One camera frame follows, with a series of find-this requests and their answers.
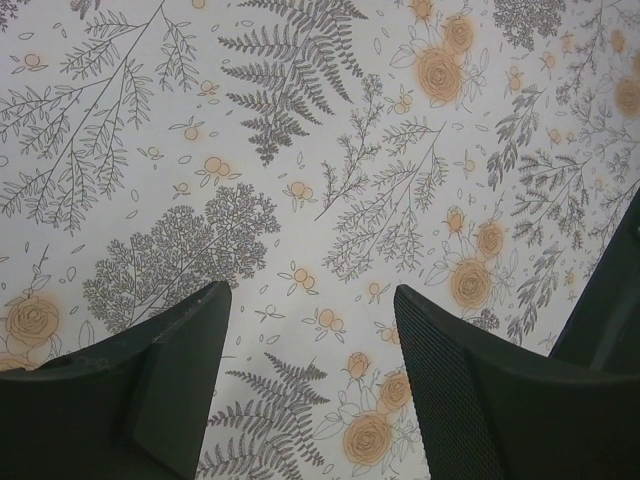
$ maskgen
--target black object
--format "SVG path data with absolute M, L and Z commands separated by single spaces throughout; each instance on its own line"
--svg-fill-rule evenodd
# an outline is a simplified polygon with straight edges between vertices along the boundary
M 230 306 L 212 283 L 37 370 L 0 373 L 0 478 L 193 480 Z
M 396 291 L 433 480 L 640 479 L 640 192 L 549 358 Z

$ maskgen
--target botanical print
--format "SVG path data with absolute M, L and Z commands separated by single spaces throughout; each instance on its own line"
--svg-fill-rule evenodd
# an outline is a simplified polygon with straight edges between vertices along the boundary
M 549 354 L 640 189 L 639 14 L 0 0 L 0 370 L 226 280 L 199 478 L 428 478 L 395 288 Z
M 242 125 L 258 132 L 249 137 L 249 142 L 257 145 L 256 153 L 267 166 L 280 152 L 280 147 L 293 144 L 293 136 L 309 135 L 300 120 L 322 123 L 313 109 L 334 115 L 326 89 L 331 88 L 343 100 L 351 101 L 342 75 L 346 70 L 362 76 L 351 48 L 352 22 L 367 20 L 367 17 L 349 0 L 310 0 L 308 3 L 249 0 L 241 6 L 269 10 L 285 20 L 273 28 L 263 26 L 253 30 L 251 35 L 219 38 L 229 49 L 265 59 L 240 67 L 222 67 L 222 70 L 262 87 L 255 94 L 229 93 L 227 96 L 259 114 L 252 120 L 244 120 Z
M 325 415 L 313 438 L 341 437 L 344 455 L 353 464 L 352 477 L 374 467 L 378 475 L 398 474 L 395 464 L 421 446 L 418 426 L 408 415 L 411 388 L 406 372 L 396 369 L 382 375 L 361 352 L 349 357 L 346 372 L 347 386 L 338 392 L 340 406 Z
M 310 363 L 295 367 L 265 353 L 277 373 L 277 379 L 242 371 L 228 371 L 257 394 L 248 402 L 235 402 L 226 411 L 211 416 L 208 427 L 218 432 L 232 428 L 234 436 L 226 445 L 217 444 L 213 453 L 206 451 L 198 465 L 196 478 L 283 478 L 302 480 L 299 464 L 315 467 L 325 459 L 311 435 L 310 411 L 328 399 L 313 390 L 312 382 L 327 374 Z
M 172 207 L 150 233 L 113 240 L 109 257 L 96 263 L 84 283 L 89 310 L 111 333 L 157 315 L 214 280 L 238 286 L 266 267 L 258 240 L 280 231 L 275 205 L 253 186 L 220 186 L 205 214 Z

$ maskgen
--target floral pattern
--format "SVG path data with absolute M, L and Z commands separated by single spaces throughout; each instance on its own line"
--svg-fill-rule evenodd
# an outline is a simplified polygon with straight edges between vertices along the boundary
M 640 187 L 633 0 L 0 0 L 0 370 L 234 289 L 199 479 L 425 479 L 393 291 L 548 354 Z

